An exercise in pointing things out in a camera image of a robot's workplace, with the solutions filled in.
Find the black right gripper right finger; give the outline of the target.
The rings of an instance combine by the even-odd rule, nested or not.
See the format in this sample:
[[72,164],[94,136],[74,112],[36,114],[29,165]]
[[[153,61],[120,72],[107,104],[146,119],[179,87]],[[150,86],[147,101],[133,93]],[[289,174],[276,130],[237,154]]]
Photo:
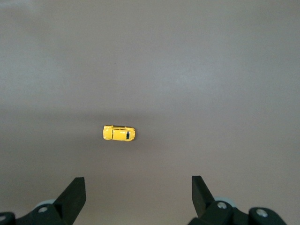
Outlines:
[[192,201],[197,213],[190,225],[248,225],[248,214],[225,200],[215,200],[201,176],[192,177]]

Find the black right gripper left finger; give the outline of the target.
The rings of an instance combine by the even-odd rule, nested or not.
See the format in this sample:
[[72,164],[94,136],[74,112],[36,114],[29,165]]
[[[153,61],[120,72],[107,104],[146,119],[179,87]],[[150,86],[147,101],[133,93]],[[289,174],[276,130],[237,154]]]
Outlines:
[[42,204],[15,220],[16,225],[72,225],[86,202],[85,179],[74,178],[52,204]]

